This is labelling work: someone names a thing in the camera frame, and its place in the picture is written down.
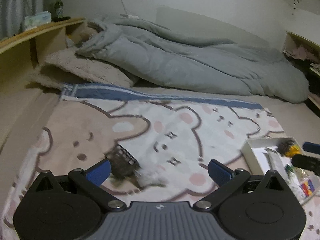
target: curtain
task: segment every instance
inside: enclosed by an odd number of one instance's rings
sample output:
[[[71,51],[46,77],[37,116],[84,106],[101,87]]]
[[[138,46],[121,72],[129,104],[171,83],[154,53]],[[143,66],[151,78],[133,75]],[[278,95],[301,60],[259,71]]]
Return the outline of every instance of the curtain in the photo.
[[[0,0],[0,39],[22,32],[25,16],[43,11],[44,0]]]

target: silver bolt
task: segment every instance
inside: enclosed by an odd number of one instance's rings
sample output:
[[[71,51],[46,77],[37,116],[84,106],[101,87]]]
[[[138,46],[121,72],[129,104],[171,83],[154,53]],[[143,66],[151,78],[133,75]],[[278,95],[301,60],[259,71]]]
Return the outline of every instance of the silver bolt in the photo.
[[[211,207],[211,203],[206,200],[201,200],[196,203],[196,206],[201,209],[208,209]]]
[[[123,207],[124,203],[120,200],[111,200],[108,202],[108,206],[114,209]]]

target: open white box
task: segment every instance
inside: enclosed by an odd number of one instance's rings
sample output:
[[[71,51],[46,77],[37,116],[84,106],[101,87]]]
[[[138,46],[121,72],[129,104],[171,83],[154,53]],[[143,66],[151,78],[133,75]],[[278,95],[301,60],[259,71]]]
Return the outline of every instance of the open white box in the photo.
[[[263,138],[263,139],[247,139],[247,141],[244,143],[244,145],[241,148],[241,152],[244,155],[244,158],[254,175],[264,175],[268,170],[271,169],[270,163],[266,155],[264,154],[265,148],[271,148],[273,150],[276,150],[277,146],[285,141],[294,140],[293,137],[280,137],[280,138]],[[302,154],[305,154],[302,150],[302,148],[299,146],[300,152]],[[291,164],[290,159],[286,157],[282,157],[283,164]],[[309,175],[312,184],[315,188],[315,192],[317,192],[320,188],[320,178],[314,175],[311,171],[306,171],[306,173]],[[307,198],[305,198],[301,204],[308,201],[313,194]]]

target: dark brown basket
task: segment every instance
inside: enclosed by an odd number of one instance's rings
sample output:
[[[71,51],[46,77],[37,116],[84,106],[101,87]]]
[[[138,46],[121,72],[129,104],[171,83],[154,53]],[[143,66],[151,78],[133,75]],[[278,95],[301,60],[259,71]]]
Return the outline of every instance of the dark brown basket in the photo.
[[[138,161],[119,144],[106,153],[105,157],[111,163],[111,173],[118,179],[131,176],[139,168]]]

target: gray comforter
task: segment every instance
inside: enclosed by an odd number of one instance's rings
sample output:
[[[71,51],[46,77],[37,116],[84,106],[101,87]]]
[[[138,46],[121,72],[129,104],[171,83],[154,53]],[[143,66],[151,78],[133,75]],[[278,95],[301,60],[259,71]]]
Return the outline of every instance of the gray comforter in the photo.
[[[308,81],[276,49],[186,37],[141,19],[106,17],[77,53],[111,62],[157,85],[199,92],[268,95],[299,103]]]

